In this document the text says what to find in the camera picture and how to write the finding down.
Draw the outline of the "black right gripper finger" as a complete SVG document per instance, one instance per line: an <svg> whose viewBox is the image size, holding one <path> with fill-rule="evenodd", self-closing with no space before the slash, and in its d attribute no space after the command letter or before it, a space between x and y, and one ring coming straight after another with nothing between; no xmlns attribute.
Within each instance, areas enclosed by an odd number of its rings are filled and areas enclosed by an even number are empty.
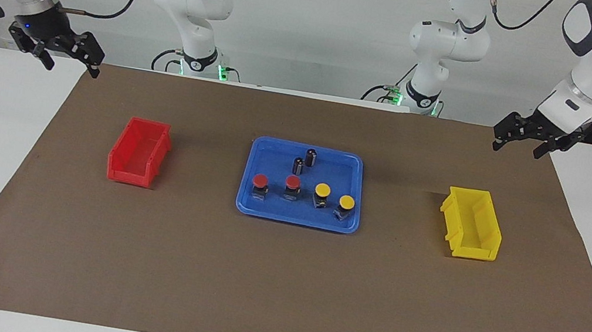
<svg viewBox="0 0 592 332"><path fill-rule="evenodd" d="M54 59L45 48L35 46L32 49L32 55L41 62L46 70L53 70L55 65Z"/></svg>
<svg viewBox="0 0 592 332"><path fill-rule="evenodd" d="M87 55L86 69L91 78L98 78L100 75L100 65L103 63L103 57Z"/></svg>

